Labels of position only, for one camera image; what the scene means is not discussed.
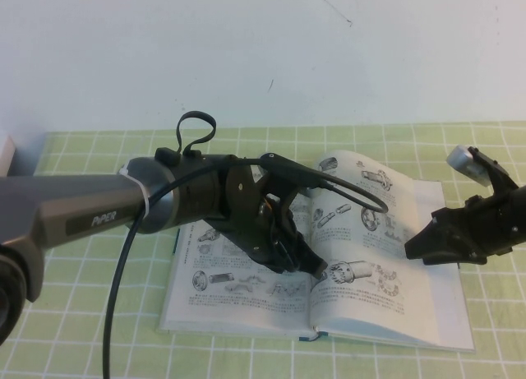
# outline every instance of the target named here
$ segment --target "robotic arm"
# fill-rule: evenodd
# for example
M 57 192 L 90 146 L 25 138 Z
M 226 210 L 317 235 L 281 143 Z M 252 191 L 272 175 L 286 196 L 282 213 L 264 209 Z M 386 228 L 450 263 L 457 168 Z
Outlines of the robotic arm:
M 407 258 L 422 258 L 426 265 L 486 264 L 487 257 L 526 242 L 526 187 L 517 186 L 496 160 L 474 147 L 457 146 L 447 162 L 475 182 L 491 184 L 493 195 L 472 196 L 464 208 L 431 213 L 431 223 L 405 244 Z
M 213 130 L 181 153 L 179 126 L 186 118 L 204 120 Z M 0 344 L 24 301 L 33 302 L 40 294 L 47 249 L 130 224 L 142 213 L 139 233 L 204 220 L 253 261 L 278 273 L 299 270 L 320 278 L 327 264 L 296 230 L 289 209 L 294 197 L 302 189 L 321 187 L 387 211 L 383 201 L 360 187 L 273 153 L 259 159 L 202 155 L 191 146 L 212 139 L 215 120 L 190 112 L 181 121 L 177 151 L 160 148 L 154 158 L 133 159 L 122 174 L 0 178 Z M 257 182 L 250 165 L 266 171 Z

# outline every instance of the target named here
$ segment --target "open book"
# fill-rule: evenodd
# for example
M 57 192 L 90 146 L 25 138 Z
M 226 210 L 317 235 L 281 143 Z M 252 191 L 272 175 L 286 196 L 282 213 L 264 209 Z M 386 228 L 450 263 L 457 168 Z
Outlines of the open book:
M 329 265 L 320 280 L 275 274 L 204 221 L 188 224 L 176 244 L 159 328 L 474 349 L 457 265 L 405 257 L 404 243 L 444 206 L 441 184 L 342 150 L 315 166 L 377 195 L 388 214 L 325 190 L 298 196 L 291 205 L 298 230 Z

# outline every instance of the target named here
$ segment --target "cutting mat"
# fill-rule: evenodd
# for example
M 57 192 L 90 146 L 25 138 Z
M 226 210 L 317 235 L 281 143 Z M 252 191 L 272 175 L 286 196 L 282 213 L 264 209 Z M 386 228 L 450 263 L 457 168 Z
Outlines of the cutting mat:
M 183 138 L 202 136 L 188 130 Z M 476 145 L 526 182 L 526 122 L 389 126 L 219 128 L 204 152 L 258 156 L 268 150 L 310 164 L 330 149 L 363 153 L 412 178 L 441 180 L 447 205 L 463 205 L 479 187 L 445 163 L 457 144 Z M 37 173 L 115 173 L 130 156 L 177 147 L 175 131 L 56 132 Z M 44 290 L 27 303 L 0 347 L 1 378 L 100 377 L 109 284 L 124 241 L 121 227 L 53 249 Z M 349 340 L 314 343 L 155 331 L 168 279 L 175 230 L 138 236 L 119 292 L 112 373 L 148 378 L 517 379 L 526 377 L 526 248 L 462 266 L 475 354 Z

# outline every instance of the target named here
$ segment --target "technical illustration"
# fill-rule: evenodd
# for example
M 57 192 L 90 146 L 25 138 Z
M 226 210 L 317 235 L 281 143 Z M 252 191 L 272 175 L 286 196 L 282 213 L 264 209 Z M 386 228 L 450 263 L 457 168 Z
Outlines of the technical illustration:
M 338 215 L 341 215 L 342 213 L 345 213 L 347 212 L 348 210 L 351 210 L 351 204 L 345 204 L 345 205 L 342 205 L 342 206 L 339 206 L 336 208 L 336 213 Z
M 241 283 L 227 284 L 226 286 L 224 286 L 224 289 L 229 293 L 233 293 L 236 291 L 247 291 L 248 293 L 251 293 L 252 291 L 254 291 L 250 284 Z
M 369 231 L 374 231 L 378 228 L 378 218 L 375 212 L 362 208 L 362 223 L 363 226 Z
M 223 244 L 223 250 L 221 252 L 223 256 L 231 256 L 231 257 L 243 257 L 247 254 L 241 250 L 239 247 L 234 245 L 232 242 L 230 242 L 228 239 L 224 239 Z
M 325 172 L 330 169 L 336 169 L 336 168 L 338 168 L 338 160 L 335 157 L 329 157 L 328 159 L 324 159 L 318 165 L 318 169 L 321 172 Z
M 307 286 L 305 281 L 301 282 L 275 282 L 266 292 L 278 298 L 291 298 L 305 296 Z
M 329 223 L 329 220 L 331 220 L 335 216 L 336 214 L 334 212 L 330 212 L 326 217 L 324 217 L 318 222 L 318 229 Z
M 356 279 L 372 276 L 371 264 L 367 261 L 341 261 L 329 268 L 330 278 L 338 284 L 352 283 Z
M 372 266 L 378 274 L 378 288 L 390 297 L 396 297 L 400 292 L 399 284 L 401 284 L 396 271 L 385 270 L 377 264 Z
M 219 239 L 220 236 L 221 234 L 219 231 L 216 231 L 215 229 L 208 229 L 197 239 L 197 242 L 215 241 L 216 239 Z
M 313 221 L 318 221 L 323 216 L 323 209 L 316 209 L 314 210 L 314 215 L 312 216 Z
M 384 215 L 384 217 L 385 217 L 385 226 L 388 229 L 394 229 L 396 222 L 393 220 L 393 218 L 389 215 Z
M 260 278 L 258 275 L 250 275 L 245 279 L 239 280 L 241 283 L 248 283 L 248 284 L 263 284 L 266 283 L 262 278 Z
M 210 254 L 212 251 L 212 245 L 199 245 L 197 250 L 199 250 L 200 254 Z
M 382 170 L 379 170 L 378 173 L 362 171 L 362 178 L 379 183 L 387 192 L 391 189 L 391 186 L 393 186 L 391 179 L 389 179 L 389 177 Z
M 230 282 L 232 280 L 233 280 L 233 274 L 217 274 L 217 275 L 210 275 L 208 277 L 208 281 L 211 283 Z
M 393 233 L 393 232 L 385 231 L 385 236 L 387 238 L 393 239 L 396 242 L 400 242 L 400 243 L 402 242 L 402 239 L 400 239 L 400 237 L 395 235 L 395 233 Z
M 191 283 L 194 285 L 194 289 L 196 289 L 197 291 L 204 291 L 206 289 L 206 286 L 208 286 L 206 273 L 202 270 L 197 271 L 191 278 Z
M 313 278 L 314 280 L 312 281 L 312 287 L 311 287 L 311 291 L 318 285 L 320 284 L 321 282 L 323 282 L 324 280 L 327 280 L 329 278 L 329 276 L 327 275 L 327 271 L 323 271 L 323 274 L 321 274 L 321 277 L 319 279 L 316 279 L 316 278 Z

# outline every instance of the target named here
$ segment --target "wire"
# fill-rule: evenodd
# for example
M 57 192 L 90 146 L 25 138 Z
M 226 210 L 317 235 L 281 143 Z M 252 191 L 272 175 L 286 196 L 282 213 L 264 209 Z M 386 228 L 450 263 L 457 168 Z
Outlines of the wire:
M 118 287 L 121 284 L 122 273 L 124 271 L 126 259 L 128 258 L 128 253 L 132 248 L 131 244 L 133 243 L 133 239 L 135 239 L 137 230 L 141 226 L 144 215 L 145 207 L 143 206 L 139 215 L 137 215 L 135 220 L 133 220 L 133 224 L 128 231 L 128 235 L 126 236 L 126 241 L 124 241 L 124 244 L 122 245 L 121 255 L 118 258 L 115 274 L 113 275 L 112 287 L 109 290 L 108 306 L 106 307 L 106 317 L 104 318 L 104 334 L 102 339 L 102 376 L 104 379 L 110 378 L 109 348 L 111 345 L 113 313 L 115 312 L 115 303 L 117 302 Z
M 167 184 L 164 187 L 160 188 L 156 193 L 154 193 L 150 197 L 149 199 L 150 208 L 152 208 L 157 202 L 159 202 L 160 199 L 163 198 L 163 196 L 165 196 L 172 190 L 178 188 L 179 186 L 183 185 L 184 183 L 190 182 L 192 179 L 199 178 L 202 175 L 205 175 L 207 173 L 214 172 L 214 171 L 225 170 L 225 169 L 230 169 L 234 167 L 252 166 L 252 165 L 259 165 L 269 172 L 275 171 L 279 173 L 279 171 L 281 171 L 282 173 L 290 173 L 289 164 L 280 163 L 278 160 L 273 160 L 273 159 L 227 159 L 227 160 L 222 160 L 217 163 L 206 165 L 196 171 L 190 172 L 180 177 L 179 179 L 171 182 L 170 184 Z M 367 209 L 374 210 L 380 213 L 386 213 L 388 210 L 387 205 L 380 198 L 378 198 L 377 196 L 374 196 L 370 192 L 367 192 L 361 187 L 355 186 L 352 183 L 344 181 L 343 179 L 334 177 L 327 173 L 316 171 L 314 169 L 309 169 L 307 167 L 302 167 L 302 168 L 298 167 L 294 171 L 301 173 L 302 176 L 304 177 L 311 178 L 313 175 L 318 176 L 320 179 L 323 180 L 323 183 L 318 183 L 318 186 L 316 187 L 324 188 L 326 190 L 335 192 L 349 199 L 350 201 L 356 202 L 357 204 L 363 207 L 366 207 Z M 367 199 L 377 204 L 377 207 L 372 206 L 371 204 L 364 202 L 362 200 L 359 200 L 355 196 L 349 195 L 347 192 L 343 192 L 342 190 L 335 188 L 330 183 L 336 184 L 343 188 L 347 188 L 348 190 L 351 190 L 353 192 L 356 192 L 366 197 Z M 115 304 L 117 302 L 118 288 L 119 288 L 119 285 L 121 284 L 122 273 L 124 271 L 124 265 L 126 264 L 128 253 L 130 252 L 130 249 L 132 248 L 133 239 L 135 238 L 137 234 L 137 230 L 141 226 L 142 220 L 144 218 L 144 214 L 145 214 L 145 206 L 143 205 L 141 207 L 140 213 L 137 215 L 137 217 L 133 221 L 133 224 L 130 227 L 130 230 L 128 231 L 128 235 L 126 236 L 126 241 L 122 245 L 121 255 L 118 258 L 117 267 L 115 268 L 115 274 L 113 275 L 113 281 L 112 281 L 111 289 L 109 291 L 108 306 L 106 308 L 106 317 L 104 319 L 104 335 L 103 335 L 103 343 L 102 343 L 102 365 L 103 365 L 103 378 L 104 379 L 110 378 L 111 330 L 112 330 L 112 324 L 113 324 L 113 314 L 115 312 Z

